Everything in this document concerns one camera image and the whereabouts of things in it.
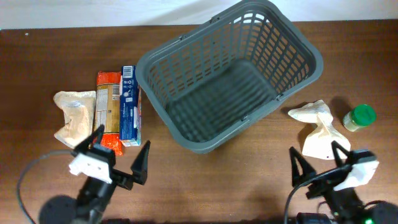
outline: blue box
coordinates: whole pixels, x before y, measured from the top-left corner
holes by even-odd
[[[136,66],[123,66],[120,79],[120,141],[126,147],[141,145],[141,90]]]

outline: basket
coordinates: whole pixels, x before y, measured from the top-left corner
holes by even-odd
[[[271,2],[257,0],[239,2],[146,53],[136,77],[174,139],[206,153],[322,70],[319,51]]]

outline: bottle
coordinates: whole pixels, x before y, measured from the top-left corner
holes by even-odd
[[[348,131],[358,131],[369,126],[375,120],[376,112],[371,106],[359,105],[344,116],[343,124]]]

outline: white plastic bag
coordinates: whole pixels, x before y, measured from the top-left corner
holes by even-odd
[[[288,114],[297,121],[317,125],[317,128],[305,139],[302,152],[304,156],[328,160],[334,159],[331,149],[332,141],[338,142],[347,151],[350,150],[351,144],[348,139],[331,125],[333,117],[328,105],[323,100],[309,103],[299,109],[290,110]],[[342,152],[338,152],[340,158],[347,158]]]
[[[54,96],[55,104],[63,110],[65,126],[54,137],[74,148],[93,130],[95,91],[61,91]]]

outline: wood grain tabletop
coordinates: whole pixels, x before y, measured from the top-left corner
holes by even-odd
[[[287,116],[304,102],[324,100],[352,149],[368,148],[379,168],[361,200],[398,203],[398,21],[296,22],[321,52],[325,68],[315,83],[208,154],[179,146],[142,95],[142,139],[151,140],[145,186],[116,189],[104,218],[153,222],[238,222],[281,216],[292,190],[288,149],[301,149],[311,126]],[[95,90],[98,71],[118,71],[195,26],[0,30],[0,223],[27,223],[16,200],[17,178],[41,154],[66,149],[53,134],[63,126],[58,91]],[[357,132],[341,120],[354,106],[371,105],[377,120]],[[139,147],[126,149],[116,168],[129,172]],[[37,218],[50,197],[76,197],[85,176],[68,171],[70,156],[42,161],[26,176],[22,198]],[[308,158],[322,172],[333,161]],[[322,199],[299,190],[290,214],[315,212]],[[321,212],[328,212],[326,206]]]

